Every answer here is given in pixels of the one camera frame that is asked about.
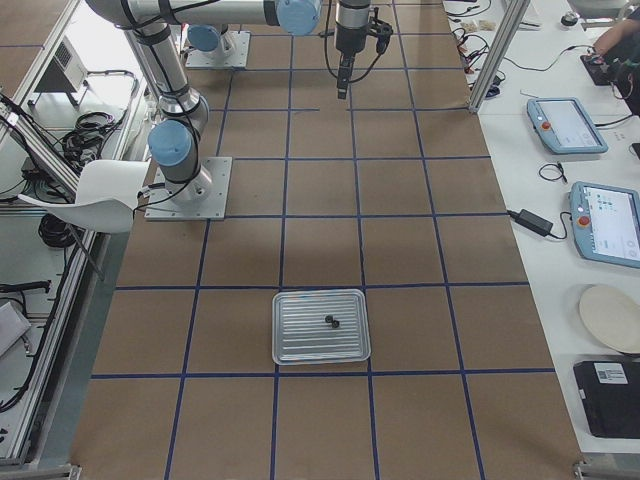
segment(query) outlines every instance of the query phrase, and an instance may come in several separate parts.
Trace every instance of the blue tablet frame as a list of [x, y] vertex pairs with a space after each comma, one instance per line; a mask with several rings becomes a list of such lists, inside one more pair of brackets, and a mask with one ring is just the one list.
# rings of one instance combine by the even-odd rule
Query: blue tablet frame
[[580, 217], [589, 217], [591, 219], [591, 212], [589, 211], [589, 202], [585, 195], [585, 187], [599, 188], [602, 190], [609, 190], [612, 192], [621, 192], [631, 195], [633, 199], [633, 207], [635, 210], [635, 227], [636, 233], [640, 226], [640, 195], [635, 190], [629, 190], [627, 188], [612, 187], [609, 185], [599, 185], [597, 183], [576, 182], [571, 187], [571, 193], [569, 195], [569, 203], [571, 208], [571, 226], [573, 227], [573, 236], [578, 247], [578, 252], [584, 258], [589, 260], [595, 260], [597, 262], [613, 263], [616, 265], [624, 265], [626, 267], [640, 268], [640, 258], [633, 260], [630, 258], [612, 257], [609, 255], [602, 255], [594, 251], [593, 229], [592, 224], [589, 221], [587, 226], [582, 226], [578, 223]]
[[[542, 124], [544, 122], [548, 122], [546, 115], [544, 114], [544, 110], [540, 105], [541, 102], [571, 102], [578, 111], [578, 114], [585, 121], [591, 136], [597, 142], [597, 145], [592, 147], [565, 147], [560, 145], [558, 141], [558, 137], [553, 131], [553, 125], [551, 125], [550, 129], [543, 129]], [[527, 114], [529, 115], [529, 119], [533, 123], [534, 130], [540, 136], [542, 143], [549, 148], [553, 153], [559, 155], [566, 155], [571, 153], [604, 153], [609, 149], [607, 142], [604, 141], [602, 135], [591, 121], [589, 114], [587, 114], [586, 110], [580, 103], [577, 98], [573, 97], [565, 97], [565, 98], [532, 98], [527, 101]]]

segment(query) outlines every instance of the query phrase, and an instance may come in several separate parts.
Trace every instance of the silver tray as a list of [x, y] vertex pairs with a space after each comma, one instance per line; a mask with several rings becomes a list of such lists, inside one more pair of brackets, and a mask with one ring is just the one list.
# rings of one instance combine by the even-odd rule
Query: silver tray
[[[339, 326], [327, 322], [329, 315]], [[371, 342], [364, 294], [360, 290], [277, 294], [273, 299], [272, 353], [279, 365], [366, 360], [371, 355]]]

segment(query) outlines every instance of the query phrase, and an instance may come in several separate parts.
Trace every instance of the tablet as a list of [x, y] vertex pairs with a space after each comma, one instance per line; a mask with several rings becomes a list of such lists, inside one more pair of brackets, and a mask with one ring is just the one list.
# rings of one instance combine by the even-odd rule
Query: tablet
[[569, 200], [573, 234], [583, 257], [640, 268], [638, 192], [576, 182]]
[[609, 149], [577, 98], [531, 99], [527, 114], [542, 143], [553, 153], [603, 153]]

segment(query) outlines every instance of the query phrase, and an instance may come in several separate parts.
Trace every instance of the person's arm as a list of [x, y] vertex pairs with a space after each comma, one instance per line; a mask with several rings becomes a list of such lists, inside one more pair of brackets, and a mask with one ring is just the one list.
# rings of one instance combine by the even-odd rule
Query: person's arm
[[593, 48], [598, 55], [604, 55], [620, 42], [623, 38], [640, 32], [640, 20], [632, 20], [627, 18], [616, 23], [609, 30], [600, 35], [595, 41]]

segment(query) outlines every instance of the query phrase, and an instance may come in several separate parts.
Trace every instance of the round plate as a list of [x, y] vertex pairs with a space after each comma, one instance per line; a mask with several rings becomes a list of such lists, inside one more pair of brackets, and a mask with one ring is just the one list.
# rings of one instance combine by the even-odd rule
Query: round plate
[[617, 288], [596, 285], [580, 297], [580, 317], [587, 330], [622, 353], [640, 353], [640, 306]]

